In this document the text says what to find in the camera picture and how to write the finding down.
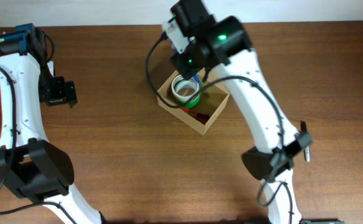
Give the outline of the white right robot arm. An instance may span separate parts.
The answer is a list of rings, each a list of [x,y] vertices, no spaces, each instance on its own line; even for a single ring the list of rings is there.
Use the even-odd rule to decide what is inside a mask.
[[[260,181],[258,204],[270,223],[301,223],[293,192],[293,159],[312,138],[304,123],[294,127],[273,96],[257,52],[234,16],[217,21],[201,1],[178,1],[171,8],[168,38],[177,48],[171,58],[183,78],[202,69],[225,84],[249,126],[254,147],[242,155],[249,173]]]

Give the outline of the cream masking tape roll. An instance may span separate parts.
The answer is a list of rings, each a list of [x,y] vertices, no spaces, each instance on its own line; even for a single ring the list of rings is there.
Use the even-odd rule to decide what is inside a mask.
[[[185,80],[182,75],[177,75],[171,84],[173,96],[182,102],[187,101],[200,89],[200,84],[194,79]]]

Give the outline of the brown cardboard box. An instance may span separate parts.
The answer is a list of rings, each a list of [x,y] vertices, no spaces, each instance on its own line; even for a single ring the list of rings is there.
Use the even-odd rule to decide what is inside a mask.
[[[173,94],[173,86],[176,84],[174,79],[180,74],[175,70],[170,77],[164,82],[164,84],[158,89],[158,93],[161,97],[171,105],[180,104],[178,98]],[[199,121],[194,118],[190,113],[183,111],[181,108],[170,108],[164,102],[157,97],[158,104],[167,110],[169,113],[174,115],[180,121],[187,124],[189,127],[204,135],[210,126],[215,122],[216,118],[221,114],[222,110],[226,107],[227,101],[230,97],[224,84],[214,84],[213,86],[206,89],[201,94],[199,102],[192,107],[193,111],[198,111],[199,113],[204,113],[209,115],[207,121]]]

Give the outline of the black and white marker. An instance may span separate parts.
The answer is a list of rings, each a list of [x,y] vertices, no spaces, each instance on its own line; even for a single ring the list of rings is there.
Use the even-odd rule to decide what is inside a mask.
[[[302,132],[307,132],[306,123],[304,121],[300,121],[300,128]],[[305,161],[310,161],[310,147],[306,146],[305,148]]]

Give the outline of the green tape roll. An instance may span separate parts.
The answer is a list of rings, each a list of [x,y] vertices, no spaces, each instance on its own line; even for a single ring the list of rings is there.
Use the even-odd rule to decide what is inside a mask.
[[[182,105],[182,107],[190,109],[199,103],[201,94],[198,91],[188,96],[183,96],[175,93],[175,98]]]

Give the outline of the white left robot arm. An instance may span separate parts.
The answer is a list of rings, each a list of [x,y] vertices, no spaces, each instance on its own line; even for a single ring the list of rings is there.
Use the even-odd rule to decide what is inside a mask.
[[[33,24],[0,35],[0,187],[65,223],[104,223],[75,185],[69,155],[51,144],[40,105],[77,102],[75,85],[55,74],[51,38]]]

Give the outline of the blue pen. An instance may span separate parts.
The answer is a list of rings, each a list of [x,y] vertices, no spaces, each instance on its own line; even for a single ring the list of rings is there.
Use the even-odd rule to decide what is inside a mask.
[[[193,76],[193,78],[194,78],[194,80],[197,82],[197,83],[201,83],[201,81],[200,81],[200,79],[198,78],[198,76],[197,75],[194,75]]]

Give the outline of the orange utility knife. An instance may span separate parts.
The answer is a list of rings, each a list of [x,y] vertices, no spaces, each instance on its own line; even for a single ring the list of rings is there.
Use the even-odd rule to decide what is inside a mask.
[[[202,124],[206,124],[210,119],[210,115],[206,113],[202,113],[200,111],[192,110],[189,108],[181,108],[181,109]]]

